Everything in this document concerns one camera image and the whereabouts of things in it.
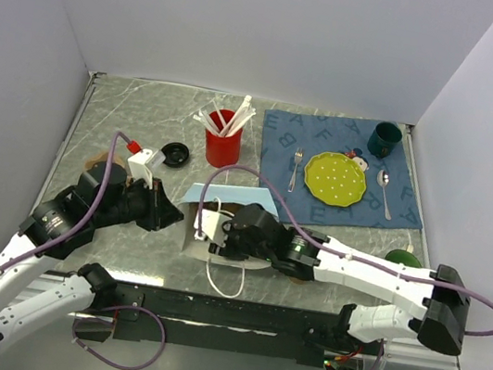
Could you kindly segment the light blue paper bag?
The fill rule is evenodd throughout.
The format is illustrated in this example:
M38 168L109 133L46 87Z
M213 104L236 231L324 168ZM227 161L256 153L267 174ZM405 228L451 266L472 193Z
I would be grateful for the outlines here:
M181 231L181 254L204 263L203 271L210 287L226 299L240 297L245 288L247 271L265 270L271 266L265 257L249 254L246 249L237 247L227 236L224 224L246 205L257 204L278 220L277 208L272 195L264 187L234 185L192 185L178 208L184 215ZM210 269L228 267L240 271L239 287L235 293L221 290L213 281Z

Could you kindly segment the black cup lid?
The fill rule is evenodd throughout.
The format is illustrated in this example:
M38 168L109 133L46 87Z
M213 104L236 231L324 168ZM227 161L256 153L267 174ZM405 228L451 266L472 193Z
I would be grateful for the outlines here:
M171 169L180 169L190 159L190 150L184 143L170 142L162 147L163 164Z

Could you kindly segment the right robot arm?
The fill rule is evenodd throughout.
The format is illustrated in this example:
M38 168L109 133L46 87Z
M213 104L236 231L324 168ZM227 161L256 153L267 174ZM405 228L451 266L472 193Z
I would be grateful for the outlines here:
M430 270L379 259L331 236L285 227L257 203L234 215L203 210L194 227L224 259L265 261L298 280L350 287L380 299L380 306L343 306L333 331L341 349L412 338L440 354L461 353L470 299L453 267Z

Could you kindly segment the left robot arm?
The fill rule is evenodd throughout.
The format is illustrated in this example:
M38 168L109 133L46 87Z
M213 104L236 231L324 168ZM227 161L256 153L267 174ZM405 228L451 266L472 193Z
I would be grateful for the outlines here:
M95 162L76 185L42 202L0 253L0 353L63 314L104 313L117 299L117 282L98 262L20 303L13 299L35 278L93 241L97 229L136 223L148 232L183 219L158 178L130 179L118 164Z

